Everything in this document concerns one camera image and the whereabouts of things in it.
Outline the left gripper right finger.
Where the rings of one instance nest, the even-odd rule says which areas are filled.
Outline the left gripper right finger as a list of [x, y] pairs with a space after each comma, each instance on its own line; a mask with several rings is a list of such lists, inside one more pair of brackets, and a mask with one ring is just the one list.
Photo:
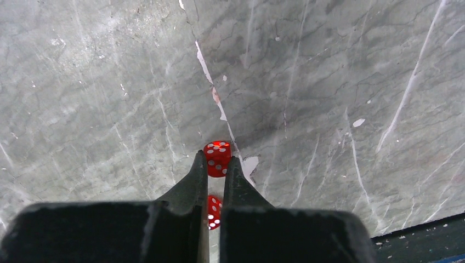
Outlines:
[[365, 225], [347, 211], [276, 208], [228, 164], [220, 262], [375, 262]]

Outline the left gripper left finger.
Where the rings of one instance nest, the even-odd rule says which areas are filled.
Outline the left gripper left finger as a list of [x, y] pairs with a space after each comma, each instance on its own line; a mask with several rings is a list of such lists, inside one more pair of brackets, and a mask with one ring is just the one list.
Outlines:
[[207, 161], [151, 201], [36, 203], [1, 240], [1, 262], [206, 262]]

